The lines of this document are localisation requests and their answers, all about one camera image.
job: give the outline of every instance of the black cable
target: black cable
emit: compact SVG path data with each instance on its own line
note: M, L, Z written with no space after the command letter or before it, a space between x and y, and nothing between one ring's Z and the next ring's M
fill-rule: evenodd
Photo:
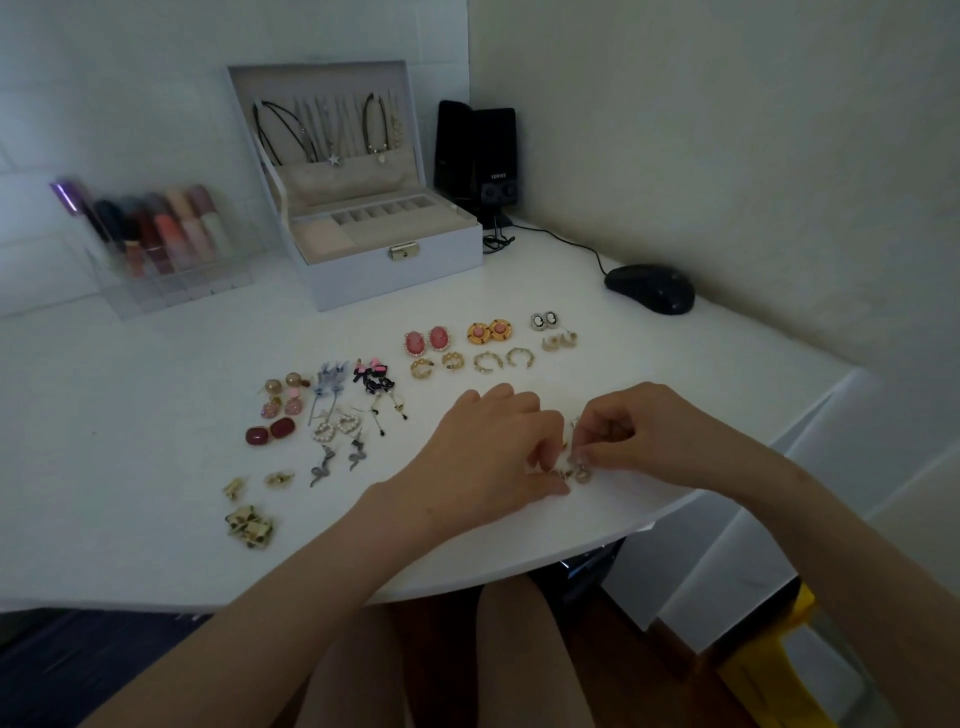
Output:
M500 231L500 226L496 222L496 215L493 216L493 235L484 235L483 236L483 246L484 250L483 255L490 255L491 253L498 253L504 248L509 246L512 242L516 240L515 237L506 237Z
M545 232L545 233L547 233L548 235L553 235L555 238L557 238L558 240L560 240L560 242L562 242L562 243L566 243L567 245L572 245L574 248L583 248L585 251L590 251L591 253L593 253L593 254L596 256L597 266L600 268L600 272L601 272L604 276L607 274L607 271L605 271L605 270L603 269L603 263L600 261L600 254L597 253L595 250L593 250L589 245L581 245L580 243L574 243L574 242L571 242L571 241L569 241L569 240L564 240L564 239L561 238L559 235L557 235L555 232L547 231L547 230L544 230L543 228L527 228L525 225L517 225L516 223L514 223L514 227L515 227L515 228L520 228L521 230L526 230L526 231Z

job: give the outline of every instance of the gold hoop earring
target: gold hoop earring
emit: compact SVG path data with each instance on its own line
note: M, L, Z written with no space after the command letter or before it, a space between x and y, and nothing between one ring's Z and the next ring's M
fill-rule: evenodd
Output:
M464 356L460 352L447 352L441 361L444 363L444 366L450 370L463 369L467 364L467 360L464 359Z
M534 360L536 359L536 357L534 356L533 352L531 352L529 349L523 349L522 347L513 347L507 352L507 363L510 366L512 367L516 366L516 364L514 363L515 353L525 353L527 356L530 357L529 359L527 359L527 369L530 369L530 367L534 365Z
M417 359L417 361L410 365L410 374L414 376L414 379L427 379L433 374L433 369L421 369L420 367L432 366L433 362L429 359Z
M497 354L495 354L495 353L493 353L493 352L481 352L481 353L478 353L476 356L473 357L473 368L474 368L477 372L480 372L481 374L488 375L490 372L493 371L493 369L488 369L487 367L484 367L484 366L481 366L481 365L480 365L480 360L483 359L483 357L485 357L485 356L492 356L493 359L494 359L494 361L496 361L496 365L497 365L500 369L503 369L503 359L501 359L501 358L499 357L499 355L497 355Z

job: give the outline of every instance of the jewelry box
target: jewelry box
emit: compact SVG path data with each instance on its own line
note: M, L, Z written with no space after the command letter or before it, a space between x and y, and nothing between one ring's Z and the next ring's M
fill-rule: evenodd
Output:
M483 264L476 218L425 185L404 61L228 74L280 237L319 310Z

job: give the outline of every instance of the computer mouse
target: computer mouse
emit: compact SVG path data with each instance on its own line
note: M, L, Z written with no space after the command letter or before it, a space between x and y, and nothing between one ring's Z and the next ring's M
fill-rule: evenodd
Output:
M696 299L690 279L668 265L640 263L614 268L604 278L604 285L666 316L686 313Z

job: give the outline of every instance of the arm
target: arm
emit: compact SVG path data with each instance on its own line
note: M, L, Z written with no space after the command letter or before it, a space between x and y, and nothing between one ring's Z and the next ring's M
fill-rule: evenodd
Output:
M650 383L590 402L573 447L596 468L736 500L777 540L907 725L960 722L960 601L799 466Z
M460 533L550 494L564 418L532 393L470 390L423 451L372 485L326 532L271 571L147 668L85 723L97 726L262 726L371 595ZM482 462L473 450L484 443ZM463 464L471 467L464 472Z

